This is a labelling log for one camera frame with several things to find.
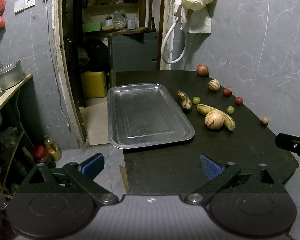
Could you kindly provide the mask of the yellow spotted banana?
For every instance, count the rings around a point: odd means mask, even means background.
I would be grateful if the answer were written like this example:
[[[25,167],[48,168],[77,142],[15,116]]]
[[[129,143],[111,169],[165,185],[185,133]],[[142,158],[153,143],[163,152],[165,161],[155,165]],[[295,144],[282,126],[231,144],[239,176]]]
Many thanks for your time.
[[[218,111],[218,112],[220,112],[220,113],[222,114],[222,116],[223,116],[223,119],[224,119],[224,124],[223,124],[223,125],[224,125],[230,132],[233,132],[233,131],[235,130],[235,122],[234,122],[233,118],[232,118],[230,115],[224,113],[223,111],[218,110],[218,109],[216,109],[216,108],[214,108],[214,107],[212,107],[212,106],[208,106],[208,105],[201,104],[201,103],[197,105],[197,111],[198,111],[200,114],[204,115],[204,116],[206,116],[206,115],[207,115],[209,112],[211,112],[211,111]]]

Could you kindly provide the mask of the green grape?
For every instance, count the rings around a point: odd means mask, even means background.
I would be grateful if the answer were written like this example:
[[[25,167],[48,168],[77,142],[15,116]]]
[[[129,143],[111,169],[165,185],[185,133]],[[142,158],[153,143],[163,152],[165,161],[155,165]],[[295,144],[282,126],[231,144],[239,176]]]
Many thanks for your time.
[[[195,105],[197,105],[197,104],[200,103],[200,98],[197,97],[197,96],[195,96],[195,97],[193,98],[192,102],[193,102]]]
[[[232,107],[232,106],[227,107],[227,108],[226,108],[226,112],[227,112],[228,114],[233,114],[233,113],[234,113],[234,107]]]

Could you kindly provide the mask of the red cherry tomato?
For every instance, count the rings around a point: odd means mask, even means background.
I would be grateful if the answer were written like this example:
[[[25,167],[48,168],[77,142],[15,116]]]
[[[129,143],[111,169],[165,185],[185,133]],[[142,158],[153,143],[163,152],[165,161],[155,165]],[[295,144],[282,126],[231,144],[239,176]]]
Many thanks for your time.
[[[236,103],[237,105],[242,105],[242,104],[243,104],[243,99],[240,98],[240,97],[237,97],[237,98],[235,98],[235,103]]]
[[[228,88],[223,89],[223,95],[224,96],[230,96],[231,95],[231,91]]]

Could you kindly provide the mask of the dark spotted banana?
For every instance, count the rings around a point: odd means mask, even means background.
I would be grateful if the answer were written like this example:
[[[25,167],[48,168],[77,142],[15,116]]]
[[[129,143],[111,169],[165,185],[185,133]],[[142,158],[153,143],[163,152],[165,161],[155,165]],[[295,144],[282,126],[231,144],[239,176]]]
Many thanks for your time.
[[[181,90],[176,92],[178,101],[180,102],[183,109],[190,110],[192,108],[191,99]]]

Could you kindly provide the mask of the red capped jar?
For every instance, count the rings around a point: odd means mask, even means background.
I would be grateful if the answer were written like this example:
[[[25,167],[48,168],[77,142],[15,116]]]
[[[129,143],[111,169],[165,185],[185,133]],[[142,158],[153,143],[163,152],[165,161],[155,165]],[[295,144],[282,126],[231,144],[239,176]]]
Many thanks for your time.
[[[48,168],[55,168],[56,163],[47,148],[42,145],[37,146],[32,155],[36,162],[45,164]]]

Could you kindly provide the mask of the black table mat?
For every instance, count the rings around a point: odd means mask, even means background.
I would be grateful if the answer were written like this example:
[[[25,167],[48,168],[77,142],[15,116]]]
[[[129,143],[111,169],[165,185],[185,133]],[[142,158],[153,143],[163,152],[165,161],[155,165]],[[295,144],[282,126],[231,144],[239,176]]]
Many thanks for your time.
[[[203,103],[225,109],[234,98],[225,98],[221,92],[208,90],[208,77],[186,70],[153,70],[118,72],[117,85],[159,83],[172,96],[178,90],[188,96],[198,96]],[[136,148],[124,151],[129,190],[132,194],[177,194],[192,192],[207,182],[199,168],[203,154],[224,165],[234,162],[241,169],[253,169],[264,163],[271,173],[285,182],[298,168],[298,161],[288,151],[275,145],[274,133],[263,127],[259,118],[246,106],[235,107],[235,130],[210,130],[204,117],[196,109],[186,117],[194,127],[195,135],[189,141]]]

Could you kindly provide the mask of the silver metal tray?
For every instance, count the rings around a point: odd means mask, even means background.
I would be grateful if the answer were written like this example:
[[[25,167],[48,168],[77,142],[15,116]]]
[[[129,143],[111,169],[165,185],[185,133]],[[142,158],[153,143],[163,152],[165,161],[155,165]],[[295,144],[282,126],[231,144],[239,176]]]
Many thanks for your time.
[[[195,130],[168,90],[158,83],[112,87],[107,95],[108,140],[128,150],[191,140]]]

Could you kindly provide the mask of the yellow plastic container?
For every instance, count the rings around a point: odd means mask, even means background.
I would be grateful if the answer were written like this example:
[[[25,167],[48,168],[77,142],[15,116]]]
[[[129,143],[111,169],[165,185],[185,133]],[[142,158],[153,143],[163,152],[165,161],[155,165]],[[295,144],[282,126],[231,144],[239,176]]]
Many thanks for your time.
[[[106,96],[107,87],[104,72],[84,72],[81,80],[87,98],[104,98]]]

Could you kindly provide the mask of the white countertop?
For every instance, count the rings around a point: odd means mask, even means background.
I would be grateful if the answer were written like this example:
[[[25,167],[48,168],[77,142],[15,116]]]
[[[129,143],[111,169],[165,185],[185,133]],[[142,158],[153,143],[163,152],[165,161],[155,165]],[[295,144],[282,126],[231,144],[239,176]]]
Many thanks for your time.
[[[29,81],[29,79],[32,77],[32,74],[26,74],[23,76],[23,79],[13,86],[12,88],[9,88],[8,90],[1,91],[0,92],[0,110],[6,105],[6,103],[10,100],[14,94]]]

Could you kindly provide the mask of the red pomegranate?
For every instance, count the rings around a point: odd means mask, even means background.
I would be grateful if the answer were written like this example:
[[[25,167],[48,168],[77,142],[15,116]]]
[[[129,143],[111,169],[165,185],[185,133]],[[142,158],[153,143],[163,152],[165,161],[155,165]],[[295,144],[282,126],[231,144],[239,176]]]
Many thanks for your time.
[[[207,76],[209,74],[209,68],[204,64],[199,64],[196,68],[196,72],[199,76]]]

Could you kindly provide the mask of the metal cooking pot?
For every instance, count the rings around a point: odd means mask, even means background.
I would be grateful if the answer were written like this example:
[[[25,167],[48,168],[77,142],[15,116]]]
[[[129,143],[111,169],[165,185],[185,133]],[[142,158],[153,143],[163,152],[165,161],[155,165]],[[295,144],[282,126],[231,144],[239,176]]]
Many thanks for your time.
[[[21,60],[7,65],[0,70],[0,88],[8,90],[17,85],[23,79],[23,70],[21,67]]]

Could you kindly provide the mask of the dark cabinet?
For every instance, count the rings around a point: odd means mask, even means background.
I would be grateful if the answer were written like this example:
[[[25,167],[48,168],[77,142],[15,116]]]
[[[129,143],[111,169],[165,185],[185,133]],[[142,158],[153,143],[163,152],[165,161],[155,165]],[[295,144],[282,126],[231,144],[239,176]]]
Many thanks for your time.
[[[108,35],[108,48],[115,72],[157,70],[158,32]]]

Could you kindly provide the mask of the green box on shelf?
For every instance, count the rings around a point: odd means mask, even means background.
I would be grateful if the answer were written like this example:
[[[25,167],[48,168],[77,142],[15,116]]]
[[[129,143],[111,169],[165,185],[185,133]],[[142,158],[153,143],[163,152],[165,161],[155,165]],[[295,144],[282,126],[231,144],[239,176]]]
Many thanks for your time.
[[[102,22],[85,23],[82,25],[82,30],[84,33],[101,31],[102,30]]]

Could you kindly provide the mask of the cream cloth bag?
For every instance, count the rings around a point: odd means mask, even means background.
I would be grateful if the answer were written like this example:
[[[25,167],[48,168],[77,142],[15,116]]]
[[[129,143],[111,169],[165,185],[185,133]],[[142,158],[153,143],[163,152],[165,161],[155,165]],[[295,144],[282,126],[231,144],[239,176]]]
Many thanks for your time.
[[[170,0],[173,14],[181,21],[180,30],[190,34],[211,34],[212,20],[207,5],[213,0]]]

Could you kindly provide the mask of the white wall switch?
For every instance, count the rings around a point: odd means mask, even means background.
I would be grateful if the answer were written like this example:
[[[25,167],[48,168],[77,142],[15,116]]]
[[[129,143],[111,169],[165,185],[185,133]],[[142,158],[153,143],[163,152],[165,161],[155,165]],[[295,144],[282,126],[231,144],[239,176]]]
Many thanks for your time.
[[[30,7],[34,7],[36,5],[36,0],[18,0],[14,3],[14,13],[19,13],[28,9]]]

